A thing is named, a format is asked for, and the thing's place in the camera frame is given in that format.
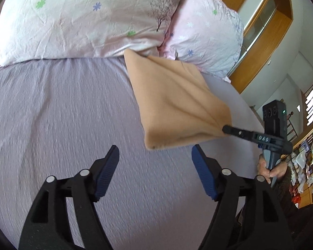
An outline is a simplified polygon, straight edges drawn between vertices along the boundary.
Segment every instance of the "bed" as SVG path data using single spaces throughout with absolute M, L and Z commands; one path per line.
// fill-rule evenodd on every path
M 263 132 L 239 93 L 202 73 L 230 108 L 234 127 Z M 105 156 L 120 162 L 107 194 L 96 203 L 112 247 L 198 249 L 216 203 L 191 161 L 192 146 L 149 151 L 122 56 L 42 59 L 0 68 L 0 229 L 17 247 L 24 220 L 49 175 L 71 177 Z M 235 137 L 200 144 L 243 177 L 256 175 L 257 145 Z M 240 199 L 238 208 L 244 204 Z M 83 246 L 68 200 L 72 235 Z

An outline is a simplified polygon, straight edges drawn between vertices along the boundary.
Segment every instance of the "wooden staircase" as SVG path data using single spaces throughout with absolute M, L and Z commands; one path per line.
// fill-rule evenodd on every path
M 287 137 L 286 139 L 290 142 L 292 142 L 292 140 L 296 139 L 298 137 L 296 130 L 294 129 L 291 121 L 290 121 L 290 117 L 293 115 L 293 113 L 290 113 L 287 115 Z
M 313 133 L 309 137 L 306 138 L 306 141 L 308 143 L 308 146 L 311 148 L 313 145 Z

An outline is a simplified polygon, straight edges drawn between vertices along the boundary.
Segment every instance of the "person's hand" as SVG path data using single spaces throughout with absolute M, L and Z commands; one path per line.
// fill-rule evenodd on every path
M 271 171 L 269 169 L 267 169 L 266 166 L 267 166 L 267 163 L 266 163 L 265 159 L 263 158 L 263 155 L 261 154 L 259 157 L 259 163 L 257 165 L 257 171 L 258 171 L 257 174 L 265 177 L 265 179 L 267 180 L 267 182 L 269 184 L 271 183 L 270 178 L 277 177 L 277 179 L 280 180 L 281 178 L 283 178 L 283 176 L 285 175 L 286 170 L 287 170 L 287 163 L 286 162 L 280 162 Z

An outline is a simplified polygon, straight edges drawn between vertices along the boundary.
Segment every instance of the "tan towel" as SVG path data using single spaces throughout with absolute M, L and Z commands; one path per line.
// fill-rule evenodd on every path
M 228 106 L 213 95 L 195 65 L 125 50 L 124 58 L 148 149 L 223 137 Z

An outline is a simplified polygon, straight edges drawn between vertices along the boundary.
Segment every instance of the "pillow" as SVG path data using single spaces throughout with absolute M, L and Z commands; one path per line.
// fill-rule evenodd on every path
M 109 57 L 130 48 L 159 56 L 180 0 L 6 0 L 0 65 L 31 59 Z
M 159 52 L 228 79 L 227 73 L 239 59 L 242 41 L 239 15 L 221 0 L 181 0 Z

